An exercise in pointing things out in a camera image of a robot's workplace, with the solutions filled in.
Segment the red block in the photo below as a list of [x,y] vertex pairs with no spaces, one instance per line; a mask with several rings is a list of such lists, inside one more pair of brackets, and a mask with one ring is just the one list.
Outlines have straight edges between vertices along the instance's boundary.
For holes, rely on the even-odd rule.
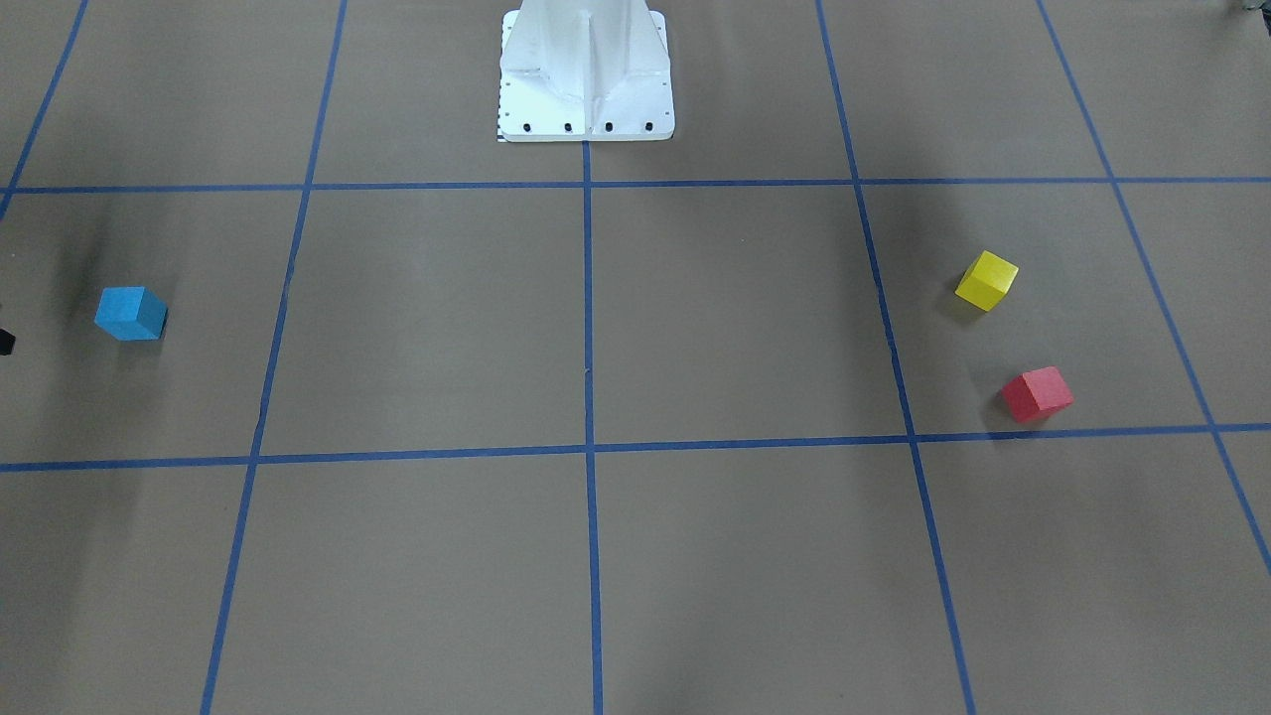
[[1000,389],[1000,398],[1017,424],[1043,420],[1074,403],[1070,386],[1054,364],[1018,373]]

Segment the blue block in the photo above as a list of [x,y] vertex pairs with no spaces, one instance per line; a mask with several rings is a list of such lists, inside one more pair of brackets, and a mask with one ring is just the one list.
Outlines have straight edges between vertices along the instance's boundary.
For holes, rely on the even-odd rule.
[[122,343],[160,340],[168,305],[145,286],[100,291],[94,321],[100,330]]

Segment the yellow block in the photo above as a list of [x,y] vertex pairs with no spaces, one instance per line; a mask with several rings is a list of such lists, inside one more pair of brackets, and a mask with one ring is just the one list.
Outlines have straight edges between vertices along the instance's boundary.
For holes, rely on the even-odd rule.
[[1007,297],[1021,267],[990,250],[982,250],[956,284],[955,293],[963,302],[990,312]]

